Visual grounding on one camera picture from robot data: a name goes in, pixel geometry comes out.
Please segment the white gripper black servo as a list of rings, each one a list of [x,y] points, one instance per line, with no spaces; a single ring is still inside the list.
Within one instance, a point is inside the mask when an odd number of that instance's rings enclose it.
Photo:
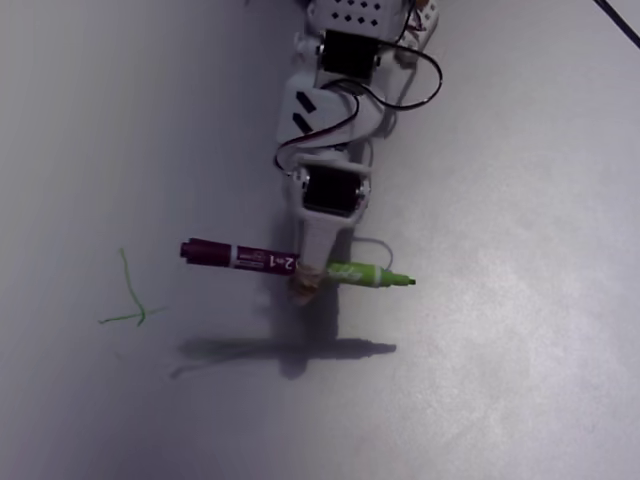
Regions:
[[[342,153],[298,154],[284,173],[283,195],[297,277],[317,281],[346,221],[358,221],[369,204],[371,168]]]

